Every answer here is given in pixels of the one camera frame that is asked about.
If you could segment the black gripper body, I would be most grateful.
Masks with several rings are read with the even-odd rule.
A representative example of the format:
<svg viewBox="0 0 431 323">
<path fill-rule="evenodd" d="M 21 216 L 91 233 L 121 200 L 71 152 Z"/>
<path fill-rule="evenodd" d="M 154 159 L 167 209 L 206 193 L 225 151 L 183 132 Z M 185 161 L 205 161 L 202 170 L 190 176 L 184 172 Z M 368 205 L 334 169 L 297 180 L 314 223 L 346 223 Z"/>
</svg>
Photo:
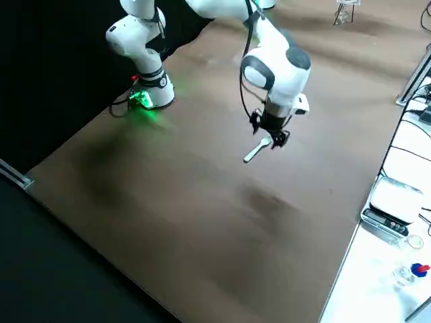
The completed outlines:
<svg viewBox="0 0 431 323">
<path fill-rule="evenodd" d="M 265 129 L 268 133 L 280 133 L 289 121 L 289 116 L 278 117 L 272 114 L 264 114 L 261 117 L 261 128 Z"/>
</svg>

